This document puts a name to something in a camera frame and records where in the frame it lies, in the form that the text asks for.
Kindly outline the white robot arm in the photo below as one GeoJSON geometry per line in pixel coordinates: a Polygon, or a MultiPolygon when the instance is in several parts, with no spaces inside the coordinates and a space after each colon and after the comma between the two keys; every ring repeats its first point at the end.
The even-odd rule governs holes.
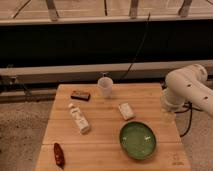
{"type": "Polygon", "coordinates": [[[207,70],[200,64],[169,72],[161,96],[162,106],[167,111],[177,111],[189,101],[213,118],[213,90],[205,85],[207,77],[207,70]]]}

